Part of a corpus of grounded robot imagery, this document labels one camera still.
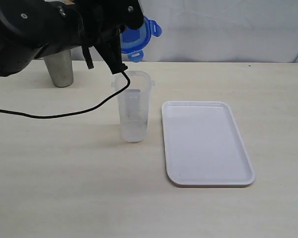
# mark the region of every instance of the white plastic tray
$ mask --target white plastic tray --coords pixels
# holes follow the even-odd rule
[[[169,101],[162,106],[166,168],[178,186],[248,186],[255,172],[230,107]]]

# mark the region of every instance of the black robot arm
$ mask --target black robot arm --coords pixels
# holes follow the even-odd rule
[[[33,59],[81,46],[89,68],[95,47],[112,73],[122,63],[120,34],[138,29],[138,0],[0,0],[0,76],[22,71]]]

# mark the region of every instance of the white backdrop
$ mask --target white backdrop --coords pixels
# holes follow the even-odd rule
[[[145,61],[298,62],[298,0],[142,0],[163,29]],[[92,50],[95,60],[99,56]],[[80,49],[73,58],[82,60]]]

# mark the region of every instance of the blue plastic lid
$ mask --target blue plastic lid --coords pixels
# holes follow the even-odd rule
[[[127,28],[121,34],[121,49],[123,54],[128,54],[129,60],[140,62],[144,58],[143,48],[149,43],[151,36],[159,37],[162,34],[157,22],[145,17],[145,22],[138,30]]]

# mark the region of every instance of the wooden table surface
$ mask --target wooden table surface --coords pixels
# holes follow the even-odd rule
[[[81,116],[0,115],[0,238],[298,238],[298,64],[139,63],[152,91],[146,139],[120,137],[117,99]],[[55,88],[42,61],[0,78],[0,108],[37,115],[87,109],[113,92],[103,62],[74,62]],[[176,188],[167,179],[161,105],[228,103],[255,183]]]

